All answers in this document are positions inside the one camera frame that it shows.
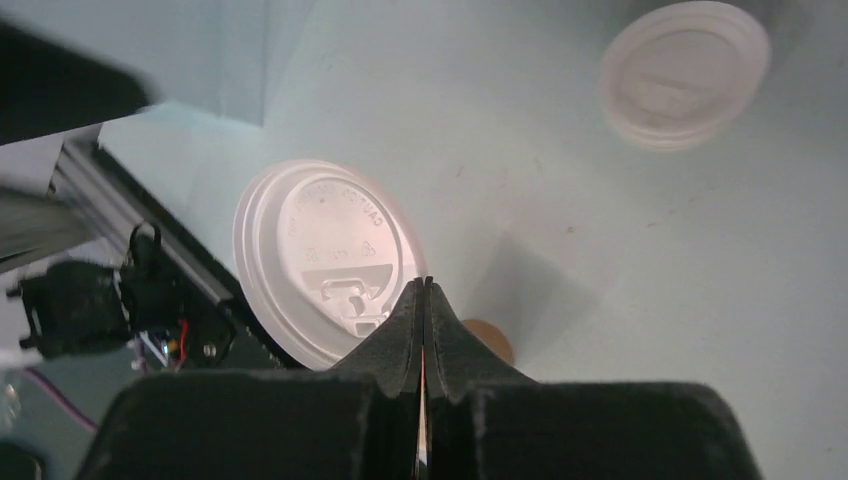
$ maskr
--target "red wire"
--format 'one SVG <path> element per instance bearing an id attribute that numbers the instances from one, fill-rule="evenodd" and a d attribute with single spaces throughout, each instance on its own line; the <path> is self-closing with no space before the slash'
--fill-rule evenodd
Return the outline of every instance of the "red wire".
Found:
<path id="1" fill-rule="evenodd" d="M 182 364 L 188 355 L 185 349 L 186 339 L 188 339 L 188 322 L 185 319 L 181 319 L 180 326 L 183 327 L 183 331 L 180 334 L 180 364 Z"/>

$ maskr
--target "small brown object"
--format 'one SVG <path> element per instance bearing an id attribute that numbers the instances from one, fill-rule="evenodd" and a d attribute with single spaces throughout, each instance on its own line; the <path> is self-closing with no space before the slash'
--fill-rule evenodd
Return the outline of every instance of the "small brown object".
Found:
<path id="1" fill-rule="evenodd" d="M 511 366 L 515 365 L 512 345 L 509 344 L 509 340 L 506 338 L 506 335 L 504 335 L 498 327 L 476 318 L 465 320 L 462 324 L 465 325 L 465 328 L 471 330 L 471 333 L 480 339 L 481 342 L 489 347 L 489 350 L 495 352 L 495 355 L 499 356 L 501 360 Z"/>

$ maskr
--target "wire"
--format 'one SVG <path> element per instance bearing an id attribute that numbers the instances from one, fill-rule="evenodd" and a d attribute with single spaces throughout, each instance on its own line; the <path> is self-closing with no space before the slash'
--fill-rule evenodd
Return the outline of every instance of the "wire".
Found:
<path id="1" fill-rule="evenodd" d="M 183 331 L 180 334 L 180 361 L 177 363 L 176 368 L 174 368 L 174 371 L 177 372 L 180 371 L 186 361 L 186 358 L 188 358 L 188 352 L 186 351 L 186 342 L 188 340 L 188 320 L 184 318 L 180 319 L 180 326 L 183 327 Z"/>
<path id="2" fill-rule="evenodd" d="M 21 370 L 25 377 L 27 377 L 32 383 L 41 387 L 50 398 L 52 398 L 56 404 L 65 411 L 74 421 L 76 421 L 82 428 L 87 430 L 90 433 L 94 433 L 97 431 L 97 424 L 94 423 L 93 420 L 88 418 L 82 411 L 77 408 L 68 397 L 66 397 L 59 388 L 57 388 L 53 383 L 44 376 L 43 373 L 35 370 L 32 367 L 27 367 Z"/>

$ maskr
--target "blurry lid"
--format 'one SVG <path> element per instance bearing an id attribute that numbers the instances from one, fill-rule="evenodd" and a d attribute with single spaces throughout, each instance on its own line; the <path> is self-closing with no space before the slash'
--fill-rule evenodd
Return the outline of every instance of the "blurry lid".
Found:
<path id="1" fill-rule="evenodd" d="M 607 49 L 601 103 L 612 126 L 643 147 L 693 147 L 745 111 L 770 54 L 766 31 L 737 7 L 663 7 L 630 24 Z"/>
<path id="2" fill-rule="evenodd" d="M 312 369 L 332 366 L 426 275 L 418 242 L 385 192 L 351 169 L 292 161 L 260 173 L 233 226 L 239 280 L 259 322 Z"/>

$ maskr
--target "white plastic lid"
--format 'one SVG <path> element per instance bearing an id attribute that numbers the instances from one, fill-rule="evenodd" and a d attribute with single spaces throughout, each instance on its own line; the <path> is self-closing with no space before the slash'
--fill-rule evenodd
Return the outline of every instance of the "white plastic lid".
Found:
<path id="1" fill-rule="evenodd" d="M 242 195 L 233 226 L 239 279 L 280 347 L 323 369 L 389 315 L 426 275 L 418 242 L 377 185 L 321 161 L 285 162 Z"/>
<path id="2" fill-rule="evenodd" d="M 745 11 L 670 5 L 633 22 L 607 49 L 601 103 L 623 137 L 653 150 L 690 148 L 745 111 L 770 56 L 768 34 Z"/>

